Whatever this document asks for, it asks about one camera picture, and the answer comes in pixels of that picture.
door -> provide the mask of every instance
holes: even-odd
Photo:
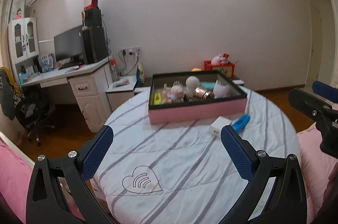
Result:
[[[90,131],[98,132],[108,118],[104,113],[100,96],[77,97],[76,100]]]
[[[310,4],[311,12],[311,53],[308,75],[305,87],[312,86],[312,83],[318,79],[320,71],[320,63],[322,61],[322,20],[320,12],[312,4]]]
[[[25,45],[25,29],[24,20],[13,20],[10,23],[10,38],[9,46],[12,60],[15,64],[27,59],[26,45]]]
[[[24,22],[27,58],[31,58],[39,54],[36,20],[25,18]]]

red basket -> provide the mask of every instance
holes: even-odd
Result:
[[[221,64],[219,66],[212,66],[211,61],[204,61],[204,70],[210,71],[216,69],[220,72],[222,72],[227,77],[233,77],[234,76],[234,63],[228,63],[228,64]]]
[[[212,70],[211,61],[204,61],[204,70],[205,70],[205,71],[210,71],[210,70]]]

plastic bottle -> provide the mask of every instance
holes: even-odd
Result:
[[[119,72],[119,69],[117,68],[116,59],[115,58],[110,59],[109,64],[110,64],[110,70],[112,72],[113,81],[119,81],[120,72]]]

heart pattern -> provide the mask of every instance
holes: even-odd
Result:
[[[162,191],[154,171],[148,166],[136,167],[132,175],[126,176],[122,180],[122,186],[135,194],[150,194]]]

red box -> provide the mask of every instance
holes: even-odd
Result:
[[[189,76],[196,76],[200,81],[215,82],[231,85],[231,97],[204,101],[189,101],[181,103],[153,105],[154,94],[164,84],[172,86],[175,81],[185,84]],[[151,124],[173,123],[197,119],[207,119],[244,113],[246,107],[246,93],[231,80],[218,71],[182,72],[171,74],[155,74],[150,89],[148,114]]]
[[[204,61],[204,70],[213,71],[217,70],[223,73],[226,77],[234,77],[234,63],[220,64],[219,66],[212,66],[211,61]]]

